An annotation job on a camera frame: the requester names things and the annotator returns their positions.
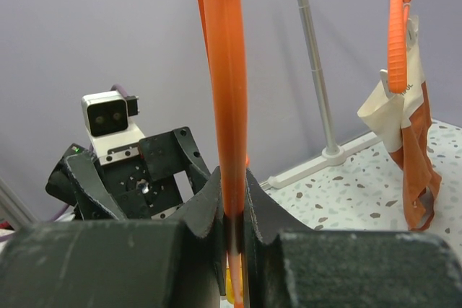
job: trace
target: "orange cloth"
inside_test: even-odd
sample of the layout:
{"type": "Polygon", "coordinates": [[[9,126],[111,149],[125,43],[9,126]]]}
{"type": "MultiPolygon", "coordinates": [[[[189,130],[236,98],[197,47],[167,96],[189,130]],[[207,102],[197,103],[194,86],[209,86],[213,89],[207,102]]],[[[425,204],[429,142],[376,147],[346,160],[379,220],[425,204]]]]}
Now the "orange cloth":
{"type": "Polygon", "coordinates": [[[422,93],[424,103],[410,117],[411,126],[401,129],[403,146],[390,153],[394,162],[403,170],[404,216],[411,230],[425,230],[430,226],[435,216],[433,208],[428,219],[419,226],[426,212],[419,197],[429,188],[435,202],[441,184],[441,176],[433,170],[427,155],[427,134],[432,119],[425,82],[422,83],[422,93]]]}
{"type": "Polygon", "coordinates": [[[427,155],[427,134],[432,119],[418,43],[419,19],[408,21],[407,88],[401,94],[387,90],[388,74],[382,70],[379,83],[358,110],[358,116],[382,141],[393,161],[403,170],[404,216],[410,230],[425,230],[433,220],[433,206],[420,198],[432,194],[432,205],[440,192],[441,176],[427,155]],[[426,212],[428,219],[423,220],[426,212]]]}

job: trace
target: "black 3d-printed part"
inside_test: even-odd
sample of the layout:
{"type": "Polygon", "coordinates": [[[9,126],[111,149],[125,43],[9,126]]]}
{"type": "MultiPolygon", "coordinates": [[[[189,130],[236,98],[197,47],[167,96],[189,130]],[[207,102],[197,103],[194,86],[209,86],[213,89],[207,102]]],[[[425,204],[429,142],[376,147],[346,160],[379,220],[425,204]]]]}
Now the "black 3d-printed part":
{"type": "Polygon", "coordinates": [[[209,179],[210,172],[187,127],[128,146],[136,145],[140,155],[100,166],[92,152],[72,144],[45,189],[72,206],[78,205],[77,219],[120,219],[121,212],[129,219],[150,219],[183,202],[176,173],[186,173],[193,194],[209,179]]]}
{"type": "MultiPolygon", "coordinates": [[[[86,221],[17,233],[0,258],[2,308],[218,307],[225,292],[219,170],[163,221],[86,221]]],[[[314,232],[250,171],[245,306],[462,307],[462,270],[438,237],[314,232]]]]}

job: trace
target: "black robot bracket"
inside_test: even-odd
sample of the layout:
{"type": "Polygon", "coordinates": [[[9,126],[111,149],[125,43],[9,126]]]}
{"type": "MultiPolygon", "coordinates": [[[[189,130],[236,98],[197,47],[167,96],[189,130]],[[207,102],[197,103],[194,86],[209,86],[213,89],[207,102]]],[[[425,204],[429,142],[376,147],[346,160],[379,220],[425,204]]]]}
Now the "black robot bracket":
{"type": "Polygon", "coordinates": [[[75,206],[77,219],[163,219],[183,203],[177,173],[186,173],[193,194],[210,176],[188,127],[142,138],[118,152],[126,157],[100,165],[94,152],[72,144],[46,191],[75,206]]]}

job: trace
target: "yellow object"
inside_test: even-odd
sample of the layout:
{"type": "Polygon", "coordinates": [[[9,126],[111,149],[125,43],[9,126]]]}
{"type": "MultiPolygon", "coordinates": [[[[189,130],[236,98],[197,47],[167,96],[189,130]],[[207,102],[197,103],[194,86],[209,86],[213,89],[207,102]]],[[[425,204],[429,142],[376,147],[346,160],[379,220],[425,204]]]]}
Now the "yellow object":
{"type": "MultiPolygon", "coordinates": [[[[240,272],[240,287],[243,287],[243,275],[242,271],[240,272]]],[[[230,269],[226,268],[226,299],[229,303],[234,304],[234,292],[232,291],[232,284],[231,284],[231,275],[230,269]]]]}

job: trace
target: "gray wall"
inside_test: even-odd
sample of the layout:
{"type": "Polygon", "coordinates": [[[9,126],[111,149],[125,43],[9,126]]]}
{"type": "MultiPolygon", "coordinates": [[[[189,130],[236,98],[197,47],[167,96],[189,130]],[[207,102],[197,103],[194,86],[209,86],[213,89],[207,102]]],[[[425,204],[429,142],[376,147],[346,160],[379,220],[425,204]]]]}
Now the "gray wall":
{"type": "MultiPolygon", "coordinates": [[[[366,131],[356,111],[385,67],[388,0],[311,5],[335,129],[348,141],[366,131]]],[[[428,75],[439,79],[431,86],[435,114],[444,119],[448,110],[456,121],[454,88],[440,76],[458,81],[456,63],[448,65],[456,53],[442,41],[457,48],[445,25],[455,29],[457,20],[440,16],[444,6],[449,0],[419,7],[422,50],[428,75]]],[[[0,8],[0,175],[40,218],[60,206],[43,190],[54,164],[71,142],[88,143],[80,98],[116,82],[140,96],[146,134],[190,126],[206,163],[217,164],[196,0],[0,0],[0,8]]],[[[265,180],[318,154],[323,132],[296,0],[243,0],[243,14],[248,151],[265,180]]]]}

